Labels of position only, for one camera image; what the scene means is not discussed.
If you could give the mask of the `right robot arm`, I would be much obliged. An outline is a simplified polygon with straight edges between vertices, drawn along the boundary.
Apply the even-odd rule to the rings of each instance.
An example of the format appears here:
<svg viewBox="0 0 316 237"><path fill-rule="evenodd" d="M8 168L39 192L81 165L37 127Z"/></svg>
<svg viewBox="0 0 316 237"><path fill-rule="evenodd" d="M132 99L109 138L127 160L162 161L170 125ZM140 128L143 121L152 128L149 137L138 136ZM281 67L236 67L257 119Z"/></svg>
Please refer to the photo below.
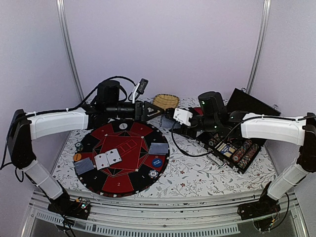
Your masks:
<svg viewBox="0 0 316 237"><path fill-rule="evenodd" d="M215 132L220 147L229 137L237 139L264 139L295 144L299 156L276 179L264 188L260 199L250 204L259 215L266 215L278 200L308 174L316 171L316 116L280 117L257 115L247 111L228 113L219 92L205 92L198 97L201 115L175 108L173 119L193 131Z"/></svg>

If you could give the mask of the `blue white ten chip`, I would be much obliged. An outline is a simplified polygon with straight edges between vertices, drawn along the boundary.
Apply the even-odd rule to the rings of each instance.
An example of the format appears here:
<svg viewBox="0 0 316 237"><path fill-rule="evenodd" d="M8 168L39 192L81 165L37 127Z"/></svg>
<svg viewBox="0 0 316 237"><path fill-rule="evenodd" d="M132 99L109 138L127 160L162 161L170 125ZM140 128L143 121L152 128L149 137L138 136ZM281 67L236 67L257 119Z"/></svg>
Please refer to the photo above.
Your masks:
<svg viewBox="0 0 316 237"><path fill-rule="evenodd" d="M159 172L156 171L156 170L150 170L150 171L149 171L149 177L150 177L151 179L156 179L156 178L158 177L158 174L159 174Z"/></svg>

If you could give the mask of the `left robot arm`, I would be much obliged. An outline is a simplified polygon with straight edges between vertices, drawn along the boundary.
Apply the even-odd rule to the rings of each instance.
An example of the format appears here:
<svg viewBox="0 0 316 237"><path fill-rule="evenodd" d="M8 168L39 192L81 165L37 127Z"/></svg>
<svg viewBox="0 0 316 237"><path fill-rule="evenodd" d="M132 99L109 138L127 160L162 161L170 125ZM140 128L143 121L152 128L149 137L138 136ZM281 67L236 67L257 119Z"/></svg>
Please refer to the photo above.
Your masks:
<svg viewBox="0 0 316 237"><path fill-rule="evenodd" d="M132 100L119 99L119 93L125 92L114 76L99 83L93 91L97 94L90 104L82 101L70 109L33 112L16 110L7 136L4 154L9 154L11 164L23 171L48 200L62 214L70 214L73 203L67 191L52 177L48 170L37 161L33 152L32 141L51 134L72 130L89 130L106 124L110 119L132 119L147 122L164 113L164 109L148 102L138 101L148 81L142 79L134 86Z"/></svg>

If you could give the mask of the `poker chip stack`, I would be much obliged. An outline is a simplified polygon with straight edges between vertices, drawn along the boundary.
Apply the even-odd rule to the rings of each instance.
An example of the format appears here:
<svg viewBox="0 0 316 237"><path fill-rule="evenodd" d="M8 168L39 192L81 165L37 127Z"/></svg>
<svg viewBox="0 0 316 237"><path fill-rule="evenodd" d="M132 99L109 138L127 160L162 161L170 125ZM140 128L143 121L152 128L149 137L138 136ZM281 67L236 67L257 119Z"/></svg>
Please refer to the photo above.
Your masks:
<svg viewBox="0 0 316 237"><path fill-rule="evenodd" d="M81 142L75 143L75 148L78 152L81 152L83 150L83 145Z"/></svg>

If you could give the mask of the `dealt blue cards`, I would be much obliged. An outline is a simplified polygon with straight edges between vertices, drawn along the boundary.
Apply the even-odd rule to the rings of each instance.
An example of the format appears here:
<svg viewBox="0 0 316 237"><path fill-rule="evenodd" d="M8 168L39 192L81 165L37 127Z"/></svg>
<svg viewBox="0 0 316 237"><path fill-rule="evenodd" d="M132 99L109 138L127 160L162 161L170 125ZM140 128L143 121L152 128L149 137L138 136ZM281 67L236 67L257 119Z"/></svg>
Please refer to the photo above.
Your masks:
<svg viewBox="0 0 316 237"><path fill-rule="evenodd" d="M90 160L90 158L85 158L85 159L75 162L74 167L75 167L75 172L77 175L84 174L94 169L93 163Z"/></svg>
<svg viewBox="0 0 316 237"><path fill-rule="evenodd" d="M152 143L149 148L150 155L165 155L168 151L168 143Z"/></svg>

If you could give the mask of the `blue checkered card deck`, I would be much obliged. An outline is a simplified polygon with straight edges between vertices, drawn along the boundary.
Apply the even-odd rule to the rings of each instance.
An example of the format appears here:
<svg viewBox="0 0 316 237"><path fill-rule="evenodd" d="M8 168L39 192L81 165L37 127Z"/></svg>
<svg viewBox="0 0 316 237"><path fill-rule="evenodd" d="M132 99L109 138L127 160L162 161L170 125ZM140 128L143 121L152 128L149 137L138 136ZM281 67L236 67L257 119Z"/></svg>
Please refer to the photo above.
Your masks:
<svg viewBox="0 0 316 237"><path fill-rule="evenodd" d="M165 115L161 116L159 125L161 128L170 129L174 124L174 121L170 118L167 118Z"/></svg>

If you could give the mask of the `orange dealer button chip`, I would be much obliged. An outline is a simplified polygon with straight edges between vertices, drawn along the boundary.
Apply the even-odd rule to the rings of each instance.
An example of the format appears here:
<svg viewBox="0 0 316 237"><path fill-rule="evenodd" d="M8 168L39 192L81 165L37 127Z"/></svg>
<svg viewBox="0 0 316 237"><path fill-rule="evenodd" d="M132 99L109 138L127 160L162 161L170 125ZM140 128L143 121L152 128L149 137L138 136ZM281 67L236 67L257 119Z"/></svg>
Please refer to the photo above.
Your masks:
<svg viewBox="0 0 316 237"><path fill-rule="evenodd" d="M81 158L82 158L82 156L81 156L81 154L79 154L79 153L77 153L77 154L75 154L75 155L73 156L74 162L77 162L77 161L81 160Z"/></svg>

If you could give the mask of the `white dealer button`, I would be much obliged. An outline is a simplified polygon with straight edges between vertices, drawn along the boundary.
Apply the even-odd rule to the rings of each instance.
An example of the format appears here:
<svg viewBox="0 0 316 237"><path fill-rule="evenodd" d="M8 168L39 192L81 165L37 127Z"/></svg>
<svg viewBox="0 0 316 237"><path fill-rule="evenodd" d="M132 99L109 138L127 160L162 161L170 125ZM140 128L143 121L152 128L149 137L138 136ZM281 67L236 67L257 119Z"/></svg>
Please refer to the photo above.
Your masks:
<svg viewBox="0 0 316 237"><path fill-rule="evenodd" d="M121 123L121 124L119 125L119 129L121 129L121 130L125 130L125 129L127 129L127 127L128 127L128 124L127 124L127 123Z"/></svg>

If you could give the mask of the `blue small blind chip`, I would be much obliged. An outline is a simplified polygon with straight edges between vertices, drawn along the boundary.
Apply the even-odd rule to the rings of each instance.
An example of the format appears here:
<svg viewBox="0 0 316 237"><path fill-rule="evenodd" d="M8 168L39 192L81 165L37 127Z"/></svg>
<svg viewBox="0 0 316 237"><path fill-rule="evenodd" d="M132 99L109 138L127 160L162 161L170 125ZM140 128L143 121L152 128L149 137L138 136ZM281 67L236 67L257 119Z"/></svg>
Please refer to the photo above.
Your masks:
<svg viewBox="0 0 316 237"><path fill-rule="evenodd" d="M162 165L163 165L163 162L161 159L155 158L152 160L152 167L159 168L159 167L162 167Z"/></svg>

